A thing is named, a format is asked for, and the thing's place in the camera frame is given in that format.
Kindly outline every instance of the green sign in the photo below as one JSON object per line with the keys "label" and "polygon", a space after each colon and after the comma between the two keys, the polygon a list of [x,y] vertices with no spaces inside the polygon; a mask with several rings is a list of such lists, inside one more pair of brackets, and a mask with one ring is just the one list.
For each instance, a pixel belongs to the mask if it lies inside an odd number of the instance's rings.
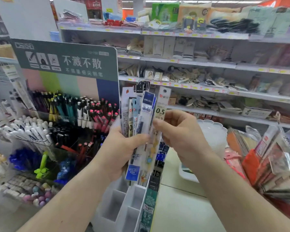
{"label": "green sign", "polygon": [[11,39],[21,68],[118,81],[114,47]]}

